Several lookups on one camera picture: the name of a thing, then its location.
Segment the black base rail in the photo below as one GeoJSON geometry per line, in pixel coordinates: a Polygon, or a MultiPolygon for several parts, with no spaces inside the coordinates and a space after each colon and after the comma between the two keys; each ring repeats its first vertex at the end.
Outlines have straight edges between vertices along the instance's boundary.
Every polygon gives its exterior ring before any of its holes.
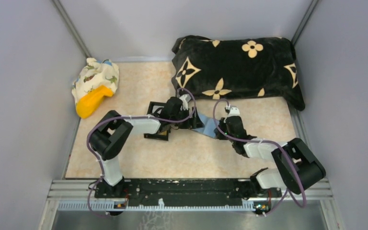
{"type": "Polygon", "coordinates": [[[156,206],[163,201],[167,207],[240,206],[243,201],[258,198],[280,198],[277,188],[262,189],[250,179],[123,179],[115,186],[100,182],[96,198],[127,198],[129,207],[156,206]]]}

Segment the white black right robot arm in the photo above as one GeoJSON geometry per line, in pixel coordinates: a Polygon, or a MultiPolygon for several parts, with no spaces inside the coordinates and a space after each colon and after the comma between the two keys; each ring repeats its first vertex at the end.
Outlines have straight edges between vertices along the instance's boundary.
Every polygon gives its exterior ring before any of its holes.
{"type": "Polygon", "coordinates": [[[230,141],[237,154],[276,165],[272,169],[260,169],[251,176],[251,193],[255,197],[264,197],[270,188],[287,189],[299,195],[326,176],[323,165],[300,138],[275,142],[251,136],[239,116],[221,118],[214,124],[218,139],[230,141]]]}

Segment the dinosaur print cloth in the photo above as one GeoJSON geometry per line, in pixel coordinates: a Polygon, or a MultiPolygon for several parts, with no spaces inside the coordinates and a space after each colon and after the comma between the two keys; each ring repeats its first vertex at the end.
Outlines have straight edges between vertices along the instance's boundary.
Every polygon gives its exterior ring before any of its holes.
{"type": "Polygon", "coordinates": [[[119,78],[120,72],[117,64],[108,59],[98,61],[92,57],[87,58],[86,66],[82,68],[72,83],[71,93],[75,103],[101,86],[109,89],[113,95],[118,89],[119,78]]]}

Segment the grey card holder wallet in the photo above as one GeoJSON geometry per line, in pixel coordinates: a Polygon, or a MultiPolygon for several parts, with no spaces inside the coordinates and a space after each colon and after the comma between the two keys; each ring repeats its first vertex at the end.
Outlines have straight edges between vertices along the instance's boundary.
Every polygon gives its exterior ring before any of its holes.
{"type": "Polygon", "coordinates": [[[212,139],[218,139],[219,135],[216,132],[219,120],[208,117],[202,113],[198,113],[198,117],[200,118],[203,127],[192,129],[192,131],[210,137],[212,139]]]}

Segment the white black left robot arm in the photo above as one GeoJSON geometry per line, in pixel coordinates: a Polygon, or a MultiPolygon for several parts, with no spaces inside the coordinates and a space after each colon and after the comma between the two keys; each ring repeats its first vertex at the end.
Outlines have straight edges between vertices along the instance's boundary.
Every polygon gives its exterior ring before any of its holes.
{"type": "Polygon", "coordinates": [[[109,111],[88,134],[87,146],[99,160],[102,174],[92,190],[96,198],[128,196],[127,185],[120,169],[118,155],[131,135],[168,141],[173,129],[197,129],[205,125],[195,106],[189,107],[191,97],[171,97],[167,102],[150,102],[144,116],[122,116],[109,111]]]}

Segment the black floral pillow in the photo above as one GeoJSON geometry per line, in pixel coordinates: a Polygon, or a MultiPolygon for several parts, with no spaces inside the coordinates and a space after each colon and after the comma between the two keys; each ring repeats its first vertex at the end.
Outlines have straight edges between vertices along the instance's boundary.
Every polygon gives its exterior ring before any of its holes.
{"type": "Polygon", "coordinates": [[[174,88],[197,99],[282,97],[305,109],[296,67],[296,52],[282,37],[216,40],[188,35],[172,47],[174,88]]]}

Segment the yellow cloth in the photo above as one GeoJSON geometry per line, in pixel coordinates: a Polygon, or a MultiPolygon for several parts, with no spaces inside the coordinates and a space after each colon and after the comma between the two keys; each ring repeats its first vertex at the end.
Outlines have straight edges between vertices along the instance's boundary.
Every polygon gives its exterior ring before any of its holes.
{"type": "Polygon", "coordinates": [[[88,118],[98,109],[105,97],[112,97],[113,95],[114,92],[111,89],[103,85],[99,86],[76,103],[77,115],[82,119],[88,118]]]}

